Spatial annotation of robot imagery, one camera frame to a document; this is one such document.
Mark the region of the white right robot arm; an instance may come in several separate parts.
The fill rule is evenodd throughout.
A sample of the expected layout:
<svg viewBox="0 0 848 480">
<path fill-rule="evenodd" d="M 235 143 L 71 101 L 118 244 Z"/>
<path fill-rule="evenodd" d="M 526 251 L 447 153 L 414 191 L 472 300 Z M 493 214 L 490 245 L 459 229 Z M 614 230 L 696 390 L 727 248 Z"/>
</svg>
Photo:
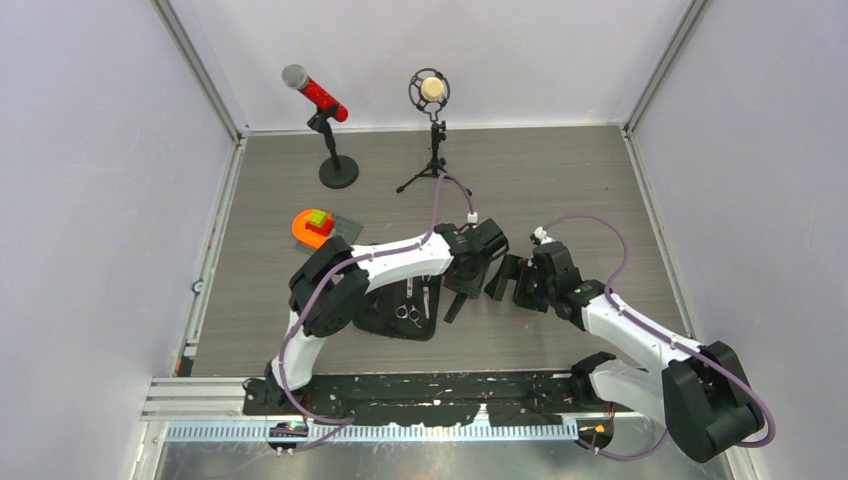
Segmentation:
<svg viewBox="0 0 848 480">
<path fill-rule="evenodd" d="M 554 241 L 531 258 L 507 255 L 484 291 L 556 315 L 624 352 L 629 366 L 608 352 L 572 367 L 571 397 L 584 410 L 611 402 L 663 426 L 690 459 L 704 463 L 741 445 L 766 425 L 736 352 L 723 342 L 703 345 L 681 337 L 627 305 L 602 282 L 582 278 L 568 249 Z"/>
</svg>

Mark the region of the silver thinning scissors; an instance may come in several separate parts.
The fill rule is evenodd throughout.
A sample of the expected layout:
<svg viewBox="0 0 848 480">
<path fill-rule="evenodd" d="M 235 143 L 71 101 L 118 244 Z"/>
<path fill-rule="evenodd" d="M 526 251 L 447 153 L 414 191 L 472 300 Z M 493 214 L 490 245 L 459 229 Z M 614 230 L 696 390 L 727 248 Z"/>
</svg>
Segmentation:
<svg viewBox="0 0 848 480">
<path fill-rule="evenodd" d="M 423 329 L 429 325 L 430 321 L 430 287 L 424 284 L 420 290 L 417 290 L 414 280 L 414 296 L 412 299 L 405 297 L 403 303 L 395 310 L 397 319 L 410 321 L 417 329 Z"/>
</svg>

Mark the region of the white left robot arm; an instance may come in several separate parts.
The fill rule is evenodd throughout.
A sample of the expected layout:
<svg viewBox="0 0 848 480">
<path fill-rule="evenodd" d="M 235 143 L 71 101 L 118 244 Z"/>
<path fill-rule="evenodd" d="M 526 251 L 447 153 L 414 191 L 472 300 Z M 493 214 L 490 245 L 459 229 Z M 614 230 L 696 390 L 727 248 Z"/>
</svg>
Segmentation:
<svg viewBox="0 0 848 480">
<path fill-rule="evenodd" d="M 280 412 L 298 412 L 325 339 L 343 330 L 371 292 L 424 276 L 443 276 L 458 295 L 476 298 L 489 265 L 509 242 L 492 219 L 458 227 L 437 224 L 416 237 L 370 246 L 333 237 L 289 280 L 289 320 L 283 344 L 269 361 L 268 400 Z"/>
</svg>

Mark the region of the black tool pouch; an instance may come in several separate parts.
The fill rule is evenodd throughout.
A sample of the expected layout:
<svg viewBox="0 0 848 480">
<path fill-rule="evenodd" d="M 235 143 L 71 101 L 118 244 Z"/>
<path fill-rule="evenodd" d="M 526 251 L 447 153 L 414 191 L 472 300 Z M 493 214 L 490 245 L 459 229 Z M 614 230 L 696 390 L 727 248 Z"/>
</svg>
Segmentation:
<svg viewBox="0 0 848 480">
<path fill-rule="evenodd" d="M 353 325 L 387 338 L 429 341 L 438 320 L 441 280 L 441 276 L 414 277 L 367 293 Z"/>
</svg>

